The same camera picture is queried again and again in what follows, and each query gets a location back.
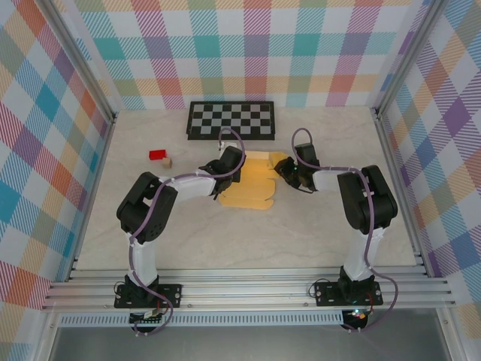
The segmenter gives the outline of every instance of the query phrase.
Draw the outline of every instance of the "red block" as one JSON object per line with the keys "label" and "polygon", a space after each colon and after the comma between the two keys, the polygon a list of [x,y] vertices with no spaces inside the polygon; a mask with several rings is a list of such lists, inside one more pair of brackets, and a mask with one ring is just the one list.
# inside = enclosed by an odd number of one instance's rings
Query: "red block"
{"label": "red block", "polygon": [[165,149],[151,150],[149,152],[149,159],[150,160],[164,159],[165,156],[166,156]]}

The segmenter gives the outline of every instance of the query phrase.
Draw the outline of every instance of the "black and white checkerboard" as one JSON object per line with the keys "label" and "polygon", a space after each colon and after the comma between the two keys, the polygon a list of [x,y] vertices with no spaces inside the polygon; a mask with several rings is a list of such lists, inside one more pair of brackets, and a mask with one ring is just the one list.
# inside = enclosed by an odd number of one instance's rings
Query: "black and white checkerboard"
{"label": "black and white checkerboard", "polygon": [[[191,102],[187,135],[191,140],[216,140],[221,128],[235,130],[248,141],[273,141],[273,102]],[[225,132],[222,139],[233,140]]]}

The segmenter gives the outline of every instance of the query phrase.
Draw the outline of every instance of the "wooden cube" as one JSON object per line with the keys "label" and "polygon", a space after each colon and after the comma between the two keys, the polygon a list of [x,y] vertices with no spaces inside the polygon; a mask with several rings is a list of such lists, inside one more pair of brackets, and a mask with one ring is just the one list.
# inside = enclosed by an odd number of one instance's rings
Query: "wooden cube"
{"label": "wooden cube", "polygon": [[172,158],[169,158],[168,156],[166,156],[166,157],[162,160],[162,167],[164,167],[164,168],[166,168],[166,169],[172,168]]}

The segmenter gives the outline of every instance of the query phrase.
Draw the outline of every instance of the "black mounting plate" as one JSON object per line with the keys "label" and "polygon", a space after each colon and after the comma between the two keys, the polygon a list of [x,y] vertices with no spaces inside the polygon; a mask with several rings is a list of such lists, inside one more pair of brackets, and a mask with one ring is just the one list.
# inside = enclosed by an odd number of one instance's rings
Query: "black mounting plate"
{"label": "black mounting plate", "polygon": [[[373,282],[373,289],[369,291],[373,301],[373,306],[381,306],[383,302],[383,294],[377,282]],[[370,306],[371,300],[366,295],[355,302],[346,302],[337,282],[316,282],[314,284],[314,295],[316,296],[316,305],[320,306]]]}
{"label": "black mounting plate", "polygon": [[[158,294],[165,296],[174,308],[180,307],[180,300],[182,299],[181,284],[157,284],[150,286],[150,288]],[[166,308],[167,302],[157,297],[149,297],[148,299],[145,297],[139,298],[135,290],[126,284],[119,284],[116,288],[116,298],[113,303],[114,308],[157,308],[158,306],[160,306],[160,308]]]}

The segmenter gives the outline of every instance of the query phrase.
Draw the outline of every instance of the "white floor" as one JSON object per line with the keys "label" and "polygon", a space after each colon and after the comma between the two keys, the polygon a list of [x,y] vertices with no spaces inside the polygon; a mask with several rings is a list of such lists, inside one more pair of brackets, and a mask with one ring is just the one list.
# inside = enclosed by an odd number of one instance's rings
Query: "white floor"
{"label": "white floor", "polygon": [[[389,178],[369,109],[277,108],[275,116],[276,141],[247,141],[248,150],[291,154],[292,133],[303,126],[313,133],[322,165],[376,164]],[[120,113],[77,269],[128,268],[127,241],[116,209],[142,172],[182,174],[219,156],[215,141],[186,140],[186,120],[187,110]],[[299,143],[306,140],[299,135]],[[148,159],[153,149],[167,150],[174,162],[171,170]],[[157,240],[158,268],[342,265],[352,230],[339,192],[303,194],[281,179],[276,187],[274,205],[266,211],[224,208],[212,198],[176,204]],[[386,231],[375,264],[415,264],[400,214]]]}

